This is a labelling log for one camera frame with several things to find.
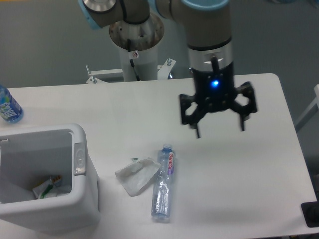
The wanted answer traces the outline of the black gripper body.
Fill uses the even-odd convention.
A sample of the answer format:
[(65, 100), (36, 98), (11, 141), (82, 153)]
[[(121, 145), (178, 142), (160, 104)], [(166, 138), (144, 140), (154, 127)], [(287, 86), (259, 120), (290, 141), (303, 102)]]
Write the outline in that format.
[(233, 63), (219, 70), (203, 72), (193, 69), (196, 113), (214, 113), (234, 109), (237, 96), (234, 87)]

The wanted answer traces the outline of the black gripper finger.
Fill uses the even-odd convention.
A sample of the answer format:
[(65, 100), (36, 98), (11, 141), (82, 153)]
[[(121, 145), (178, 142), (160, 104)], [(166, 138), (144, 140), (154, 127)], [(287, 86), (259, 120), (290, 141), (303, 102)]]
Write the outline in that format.
[(206, 108), (200, 109), (199, 105), (194, 110), (194, 112), (190, 115), (186, 114), (187, 109), (189, 109), (192, 103), (195, 102), (195, 95), (189, 96), (185, 94), (179, 95), (179, 103), (180, 103), (180, 120), (182, 125), (189, 125), (191, 129), (196, 131), (196, 137), (201, 138), (198, 123), (204, 116), (207, 111)]
[(250, 82), (245, 82), (240, 87), (236, 88), (236, 93), (237, 95), (241, 94), (248, 99), (246, 105), (241, 105), (236, 100), (230, 105), (230, 109), (239, 114), (241, 131), (245, 131), (245, 121), (249, 119), (250, 114), (257, 112), (255, 92), (252, 84)]

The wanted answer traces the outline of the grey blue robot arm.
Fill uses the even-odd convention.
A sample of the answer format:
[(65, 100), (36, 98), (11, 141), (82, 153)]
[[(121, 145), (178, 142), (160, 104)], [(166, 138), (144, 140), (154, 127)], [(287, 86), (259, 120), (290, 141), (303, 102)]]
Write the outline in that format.
[(157, 48), (164, 35), (162, 19), (183, 26), (192, 96), (179, 95), (183, 125), (198, 129), (207, 113), (232, 110), (244, 123), (257, 111), (250, 82), (234, 85), (230, 2), (227, 0), (81, 0), (92, 29), (109, 28), (120, 52), (125, 81), (155, 80)]

